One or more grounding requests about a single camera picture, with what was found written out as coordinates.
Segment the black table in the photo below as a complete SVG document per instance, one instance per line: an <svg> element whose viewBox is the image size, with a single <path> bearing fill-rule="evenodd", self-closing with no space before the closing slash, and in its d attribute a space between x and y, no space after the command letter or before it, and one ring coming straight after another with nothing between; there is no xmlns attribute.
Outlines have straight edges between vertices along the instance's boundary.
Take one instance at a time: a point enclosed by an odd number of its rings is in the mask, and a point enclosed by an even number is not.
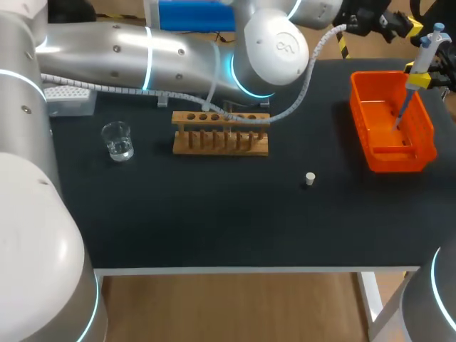
<svg viewBox="0 0 456 342"><path fill-rule="evenodd" d="M268 158L173 155L172 111L192 103L98 94L93 117L53 119L64 199L94 268L420 266L456 229L456 127L437 92L423 92L438 158L419 174L376 175L348 105L352 72L404 64L317 63L297 113L270 127ZM274 96L271 112L300 88ZM121 165L100 138L114 120L133 132Z"/></svg>

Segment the floor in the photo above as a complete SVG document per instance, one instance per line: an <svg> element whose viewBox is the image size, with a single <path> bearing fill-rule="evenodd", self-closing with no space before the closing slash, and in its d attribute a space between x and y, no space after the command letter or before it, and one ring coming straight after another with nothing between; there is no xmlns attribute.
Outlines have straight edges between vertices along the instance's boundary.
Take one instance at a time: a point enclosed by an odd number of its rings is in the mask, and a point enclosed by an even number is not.
<svg viewBox="0 0 456 342"><path fill-rule="evenodd" d="M144 16L143 0L91 0L98 13ZM433 0L422 0L426 10ZM408 11L408 1L393 0ZM310 47L323 32L303 29ZM232 33L224 33L233 39ZM353 58L414 58L406 40L346 35ZM340 58L337 43L321 58ZM456 96L449 109L456 113ZM383 303L401 273L376 274ZM251 274L105 278L108 342L364 342L366 320L353 274Z"/></svg>

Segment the water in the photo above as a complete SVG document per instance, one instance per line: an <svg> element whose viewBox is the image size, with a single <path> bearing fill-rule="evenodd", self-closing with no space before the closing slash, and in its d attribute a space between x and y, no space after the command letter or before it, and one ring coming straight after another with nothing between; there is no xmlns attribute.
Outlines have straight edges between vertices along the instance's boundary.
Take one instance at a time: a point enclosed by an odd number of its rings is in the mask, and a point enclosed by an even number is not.
<svg viewBox="0 0 456 342"><path fill-rule="evenodd" d="M111 158L116 162L125 162L135 154L133 144L129 138L121 138L110 142L108 150Z"/></svg>

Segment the orange container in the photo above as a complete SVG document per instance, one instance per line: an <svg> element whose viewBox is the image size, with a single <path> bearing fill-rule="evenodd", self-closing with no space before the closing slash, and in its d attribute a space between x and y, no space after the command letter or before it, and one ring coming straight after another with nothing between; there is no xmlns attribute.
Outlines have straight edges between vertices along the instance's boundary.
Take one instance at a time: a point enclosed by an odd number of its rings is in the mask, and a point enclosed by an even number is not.
<svg viewBox="0 0 456 342"><path fill-rule="evenodd" d="M399 128L393 130L405 100L407 77L401 71L357 72L351 76L351 112L374 172L419 172L437 157L434 126L418 92Z"/></svg>

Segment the yellow black striped tape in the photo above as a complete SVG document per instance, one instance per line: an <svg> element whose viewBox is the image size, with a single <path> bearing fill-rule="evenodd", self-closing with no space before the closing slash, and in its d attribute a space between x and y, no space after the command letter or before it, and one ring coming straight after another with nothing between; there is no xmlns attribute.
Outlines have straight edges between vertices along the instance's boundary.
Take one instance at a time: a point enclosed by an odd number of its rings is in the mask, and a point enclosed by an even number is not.
<svg viewBox="0 0 456 342"><path fill-rule="evenodd" d="M337 33L337 40L339 42L339 48L342 53L342 58L343 59L349 59L350 54L348 53L348 48L347 48L347 43L345 41L345 37L343 36L342 32Z"/></svg>
<svg viewBox="0 0 456 342"><path fill-rule="evenodd" d="M103 13L97 13L97 18L129 19L129 20L142 20L142 21L145 21L145 18L140 18L139 16L131 16L129 14L103 14Z"/></svg>

